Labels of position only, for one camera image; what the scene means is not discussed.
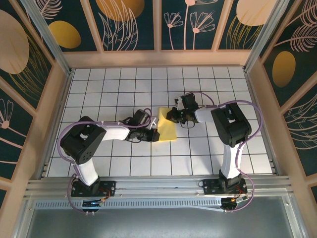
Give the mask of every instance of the enclosure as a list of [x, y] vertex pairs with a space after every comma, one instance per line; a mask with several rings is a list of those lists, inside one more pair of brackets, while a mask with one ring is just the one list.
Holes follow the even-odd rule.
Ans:
[[[316, 12], [315, 0], [3, 1], [1, 237], [317, 236]], [[101, 142], [92, 160], [115, 194], [76, 214], [60, 133], [83, 116], [159, 117], [188, 92], [199, 107], [211, 101], [197, 92], [259, 106], [240, 166], [250, 206], [220, 213], [227, 195], [200, 186], [224, 158], [204, 122], [177, 124], [172, 141]], [[260, 114], [238, 105], [255, 132]]]

